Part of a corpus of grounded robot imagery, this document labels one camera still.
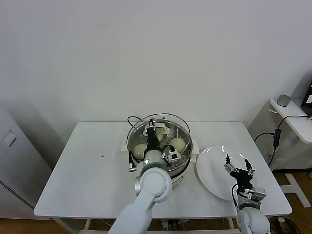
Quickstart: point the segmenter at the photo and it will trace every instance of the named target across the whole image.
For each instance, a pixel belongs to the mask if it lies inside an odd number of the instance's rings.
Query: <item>laptop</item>
[[[307,113],[308,116],[312,116],[312,83],[302,101],[301,109]]]

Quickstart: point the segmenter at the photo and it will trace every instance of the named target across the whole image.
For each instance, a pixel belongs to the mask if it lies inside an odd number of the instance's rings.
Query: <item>vent grille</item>
[[[18,198],[23,203],[25,203],[27,206],[29,206],[30,208],[34,209],[34,207],[29,202],[27,202],[24,198],[22,198],[20,195],[18,195],[16,192],[14,192],[13,189],[11,189],[9,186],[7,186],[5,183],[3,183],[1,180],[0,180],[0,185],[3,186],[11,194],[13,194],[16,198]]]

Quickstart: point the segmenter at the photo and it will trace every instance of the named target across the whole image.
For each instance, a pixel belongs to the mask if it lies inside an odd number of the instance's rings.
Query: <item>table leg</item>
[[[311,207],[311,204],[309,203],[309,200],[303,193],[302,189],[300,188],[299,184],[295,180],[292,174],[285,174],[286,179],[290,183],[290,185],[281,185],[281,189],[283,193],[285,194],[296,194],[299,201],[301,202],[301,205],[305,208]]]
[[[87,219],[86,224],[84,225],[84,230],[89,230],[91,219]]]
[[[231,229],[235,229],[234,224],[233,224],[233,220],[231,218],[228,218],[229,221],[229,225]]]
[[[79,233],[79,227],[74,223],[73,220],[68,218],[53,218],[59,225],[69,231],[71,234]]]

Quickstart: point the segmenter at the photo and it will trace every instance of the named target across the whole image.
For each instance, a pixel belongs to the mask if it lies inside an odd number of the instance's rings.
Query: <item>white plate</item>
[[[246,170],[246,157],[227,146],[211,146],[203,150],[198,156],[196,169],[201,182],[211,193],[223,200],[232,201],[231,188],[236,180],[224,168],[226,154],[235,167]],[[257,186],[255,176],[251,184]]]

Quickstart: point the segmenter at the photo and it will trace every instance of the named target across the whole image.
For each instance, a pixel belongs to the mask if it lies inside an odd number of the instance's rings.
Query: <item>cable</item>
[[[203,220],[200,220],[201,224],[204,226],[205,229],[209,230],[209,228],[206,227],[206,225],[204,224]]]
[[[112,224],[109,224],[109,223],[105,222],[103,219],[100,219],[100,220],[102,221],[102,223],[105,223],[105,224],[107,224],[108,226],[111,226],[111,227],[112,227]]]
[[[186,228],[185,228],[185,226],[184,226],[183,222],[181,222],[181,224],[182,224],[183,229],[186,231]]]
[[[277,129],[280,129],[280,127],[281,127],[281,124],[282,124],[282,122],[285,120],[285,119],[287,119],[288,117],[309,117],[309,116],[286,116],[285,118],[283,118],[282,119],[282,121],[279,123],[279,125],[278,125],[278,128]]]
[[[139,120],[142,120],[141,118],[139,118],[139,117],[137,117],[137,116],[129,116],[128,118],[127,118],[127,121],[128,121],[128,123],[131,125],[131,127],[133,127],[133,124],[132,123],[130,123],[130,118],[137,118],[137,119],[139,119]]]
[[[259,135],[254,139],[254,142],[255,142],[260,136],[265,135],[265,134],[270,134],[270,135],[274,136],[274,133],[261,133],[261,134],[259,134]]]
[[[274,158],[274,155],[275,155],[275,151],[276,151],[276,147],[274,148],[274,151],[273,151],[271,160],[270,160],[270,162],[268,163],[268,166],[270,166],[271,162],[273,161],[273,158]]]
[[[234,190],[234,188],[235,188],[236,185],[237,185],[237,184],[233,185],[233,187],[232,187],[232,189],[231,189],[232,198],[233,198],[233,202],[234,202],[235,207],[237,207],[237,202],[236,202],[236,200],[235,200],[233,190]]]
[[[298,115],[290,115],[290,116],[286,116],[284,117],[281,122],[279,123],[278,127],[275,129],[275,132],[274,133],[261,133],[259,134],[255,139],[254,139],[254,142],[262,135],[266,135],[266,134],[269,134],[269,135],[272,135],[273,136],[273,147],[274,147],[274,151],[273,151],[273,154],[272,154],[272,157],[270,159],[270,162],[268,163],[268,165],[270,166],[270,164],[272,163],[273,161],[273,158],[274,158],[274,155],[275,155],[275,152],[276,152],[276,149],[278,148],[279,146],[279,140],[280,140],[280,137],[281,137],[281,130],[280,130],[280,127],[282,125],[282,123],[284,122],[285,119],[289,118],[289,117],[309,117],[309,116],[298,116]]]
[[[296,222],[302,223],[303,225],[306,225],[308,228],[311,228],[311,229],[312,229],[312,227],[310,227],[308,224],[306,224],[306,223],[304,223],[304,222],[302,222],[302,221],[299,221],[299,220],[296,220],[296,219],[293,219],[293,218],[284,218],[284,219],[290,219],[290,220],[292,220],[292,221],[296,221]]]
[[[178,220],[178,219],[175,219],[175,224],[176,224],[177,229],[178,229],[178,231],[179,231],[179,230],[180,230],[180,227],[179,227],[179,220]]]
[[[171,226],[171,231],[173,231],[173,229],[174,229],[174,220],[173,219],[168,220],[168,230],[169,230],[169,225]]]
[[[222,219],[222,222],[221,222],[221,225],[220,225],[220,229],[222,229],[223,223],[224,223],[224,219]]]
[[[165,148],[170,147],[171,152],[175,151],[176,149],[172,146],[172,145],[165,145],[164,147],[162,147],[161,149],[161,153],[164,153]]]
[[[284,222],[280,222],[278,220],[278,217],[275,217],[275,220],[270,223],[271,229],[277,234],[301,234],[301,231],[294,222],[292,222],[288,218],[284,218],[284,220]],[[283,228],[281,226],[281,223],[287,225],[287,228]]]
[[[237,193],[237,196],[241,196],[241,197],[243,197],[243,198],[245,198],[245,199],[248,199],[247,196],[242,195],[240,192],[236,191],[236,193]]]
[[[168,167],[171,167],[171,163],[168,162],[168,160],[167,160],[165,157],[164,157],[164,161],[166,162],[166,164],[167,164]]]

